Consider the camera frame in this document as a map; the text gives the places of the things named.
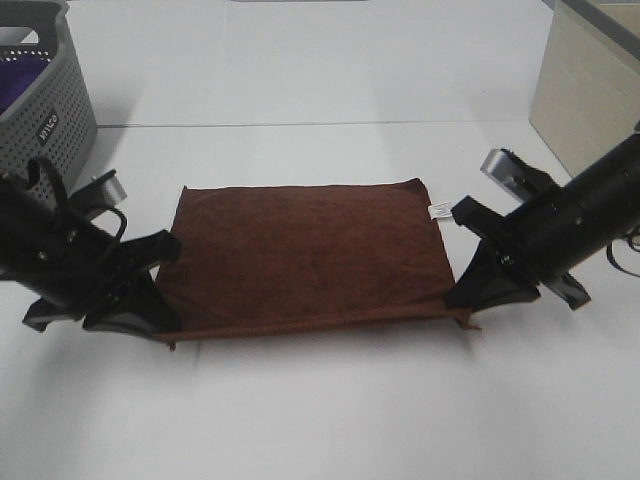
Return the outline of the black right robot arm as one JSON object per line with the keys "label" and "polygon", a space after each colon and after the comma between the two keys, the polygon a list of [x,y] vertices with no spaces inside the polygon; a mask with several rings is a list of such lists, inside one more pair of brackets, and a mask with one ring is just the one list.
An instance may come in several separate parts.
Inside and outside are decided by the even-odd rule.
{"label": "black right robot arm", "polygon": [[590,301],[571,269],[617,239],[639,234],[639,134],[565,185],[507,149],[491,150],[481,170],[519,200],[502,216],[470,196],[451,210],[480,242],[445,305],[473,312],[528,303],[544,285],[576,310]]}

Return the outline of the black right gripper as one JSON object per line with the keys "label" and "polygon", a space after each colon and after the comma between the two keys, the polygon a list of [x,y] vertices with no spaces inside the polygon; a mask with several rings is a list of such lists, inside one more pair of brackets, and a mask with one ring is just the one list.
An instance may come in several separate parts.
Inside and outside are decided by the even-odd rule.
{"label": "black right gripper", "polygon": [[540,298],[538,286],[547,286],[571,310],[591,301],[584,286],[570,273],[545,268],[527,245],[528,236],[508,218],[470,196],[452,208],[456,224],[475,233],[480,242],[470,264],[445,294],[448,309],[486,310]]}

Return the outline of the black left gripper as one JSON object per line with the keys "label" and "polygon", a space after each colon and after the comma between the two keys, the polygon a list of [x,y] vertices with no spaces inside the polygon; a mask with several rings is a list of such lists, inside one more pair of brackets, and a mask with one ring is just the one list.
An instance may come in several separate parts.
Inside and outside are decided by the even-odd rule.
{"label": "black left gripper", "polygon": [[180,316],[165,301],[150,270],[174,262],[181,242],[166,230],[120,244],[100,266],[47,281],[22,324],[45,331],[56,321],[78,321],[83,329],[112,333],[172,333]]}

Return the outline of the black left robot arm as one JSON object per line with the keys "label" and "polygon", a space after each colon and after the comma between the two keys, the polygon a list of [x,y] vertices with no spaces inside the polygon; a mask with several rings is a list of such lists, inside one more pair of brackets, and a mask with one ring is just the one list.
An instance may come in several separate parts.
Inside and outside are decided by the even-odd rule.
{"label": "black left robot arm", "polygon": [[178,259],[180,241],[166,230],[124,241],[93,222],[125,196],[115,171],[69,196],[63,211],[1,183],[1,278],[39,296],[24,325],[43,332],[70,319],[86,331],[148,339],[180,331],[180,316],[150,274]]}

